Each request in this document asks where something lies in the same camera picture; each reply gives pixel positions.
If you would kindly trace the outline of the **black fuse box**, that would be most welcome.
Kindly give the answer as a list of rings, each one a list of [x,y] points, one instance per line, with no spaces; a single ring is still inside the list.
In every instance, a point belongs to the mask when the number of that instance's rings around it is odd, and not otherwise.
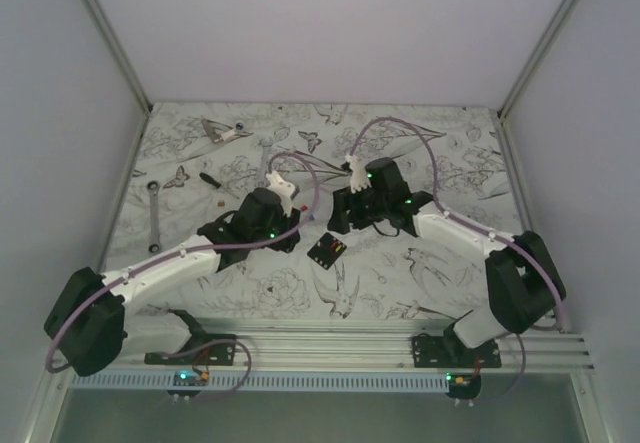
[[[337,246],[331,249],[330,245],[333,242],[337,242]],[[335,250],[339,245],[342,245],[344,248],[341,253],[336,254]],[[340,241],[330,233],[325,233],[310,248],[310,250],[307,252],[307,256],[321,268],[329,269],[341,257],[346,249],[347,246],[342,241]]]

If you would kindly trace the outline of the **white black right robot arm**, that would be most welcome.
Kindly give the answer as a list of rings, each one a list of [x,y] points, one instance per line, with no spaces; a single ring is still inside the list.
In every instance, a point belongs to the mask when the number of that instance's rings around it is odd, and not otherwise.
[[[564,301],[565,286],[537,233],[496,231],[452,211],[431,193],[411,191],[391,158],[364,163],[349,155],[343,167],[350,180],[333,194],[329,230],[347,234],[387,222],[483,265],[487,302],[456,318],[444,332],[443,354],[452,366],[468,366],[482,344],[524,333]]]

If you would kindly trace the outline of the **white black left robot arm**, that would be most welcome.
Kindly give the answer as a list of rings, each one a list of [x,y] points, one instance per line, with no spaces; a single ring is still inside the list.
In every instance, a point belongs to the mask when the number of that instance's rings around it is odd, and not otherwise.
[[[120,357],[174,357],[197,362],[204,340],[196,320],[184,310],[161,317],[141,313],[153,298],[247,259],[257,249],[289,253],[299,242],[300,212],[294,185],[271,184],[253,190],[238,210],[199,228],[176,247],[129,267],[103,274],[75,271],[44,323],[51,339],[45,368],[59,372],[57,353],[79,376],[91,376]]]

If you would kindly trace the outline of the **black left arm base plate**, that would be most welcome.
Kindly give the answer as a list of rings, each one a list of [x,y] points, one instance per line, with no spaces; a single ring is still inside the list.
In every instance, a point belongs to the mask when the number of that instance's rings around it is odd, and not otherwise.
[[[160,353],[147,353],[144,356],[146,365],[155,366],[231,366],[235,357],[235,341],[237,337],[233,334],[208,334],[201,333],[192,335],[174,353],[182,353],[182,356],[163,357]],[[195,352],[196,348],[211,341],[225,340],[225,343],[218,343]]]

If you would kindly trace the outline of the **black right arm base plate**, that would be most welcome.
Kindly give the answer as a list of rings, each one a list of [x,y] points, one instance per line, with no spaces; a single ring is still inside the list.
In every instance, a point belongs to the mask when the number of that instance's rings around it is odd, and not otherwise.
[[[420,369],[496,369],[502,366],[500,350],[495,340],[470,349],[462,343],[451,343],[444,336],[421,333],[410,340],[415,368]]]

